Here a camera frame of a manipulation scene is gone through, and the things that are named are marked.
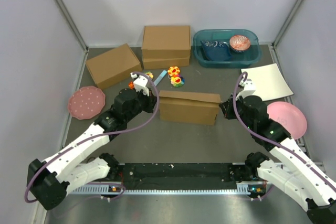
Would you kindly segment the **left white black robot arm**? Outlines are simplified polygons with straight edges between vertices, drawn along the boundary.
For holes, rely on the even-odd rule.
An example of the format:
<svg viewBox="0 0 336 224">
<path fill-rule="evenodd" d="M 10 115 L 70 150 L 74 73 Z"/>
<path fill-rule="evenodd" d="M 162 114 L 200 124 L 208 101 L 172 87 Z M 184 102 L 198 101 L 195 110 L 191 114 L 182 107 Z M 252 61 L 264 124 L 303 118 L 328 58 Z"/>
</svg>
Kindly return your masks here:
<svg viewBox="0 0 336 224">
<path fill-rule="evenodd" d="M 75 189 L 97 179 L 114 180 L 120 169 L 113 155 L 103 153 L 89 163 L 83 161 L 98 148 L 110 143 L 130 129 L 127 124 L 141 112 L 155 115 L 158 110 L 157 92 L 122 89 L 110 109 L 97 119 L 73 142 L 55 155 L 28 166 L 24 199 L 32 194 L 46 210 L 58 206 Z"/>
</svg>

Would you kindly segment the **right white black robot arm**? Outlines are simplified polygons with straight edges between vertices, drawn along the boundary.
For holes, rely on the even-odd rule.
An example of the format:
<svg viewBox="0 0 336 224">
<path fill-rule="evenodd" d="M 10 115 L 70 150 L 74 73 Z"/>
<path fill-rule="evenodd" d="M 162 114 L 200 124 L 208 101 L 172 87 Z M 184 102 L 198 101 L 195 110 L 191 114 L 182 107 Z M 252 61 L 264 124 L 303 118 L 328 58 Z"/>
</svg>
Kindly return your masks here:
<svg viewBox="0 0 336 224">
<path fill-rule="evenodd" d="M 335 182 L 302 151 L 280 123 L 269 117 L 261 98 L 230 97 L 219 107 L 226 119 L 237 119 L 255 142 L 285 166 L 281 169 L 266 155 L 251 153 L 245 161 L 246 176 L 271 182 L 299 204 L 312 223 L 335 223 Z"/>
</svg>

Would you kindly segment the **brown cardboard box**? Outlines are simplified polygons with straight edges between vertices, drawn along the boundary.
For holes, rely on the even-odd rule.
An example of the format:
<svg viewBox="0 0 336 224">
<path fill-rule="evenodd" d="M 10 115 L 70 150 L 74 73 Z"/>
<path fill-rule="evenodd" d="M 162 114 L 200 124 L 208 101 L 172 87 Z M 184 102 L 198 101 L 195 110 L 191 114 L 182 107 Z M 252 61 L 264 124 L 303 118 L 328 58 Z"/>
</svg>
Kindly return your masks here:
<svg viewBox="0 0 336 224">
<path fill-rule="evenodd" d="M 221 103 L 219 94 L 161 90 L 159 96 L 162 121 L 209 126 L 216 122 Z"/>
</svg>

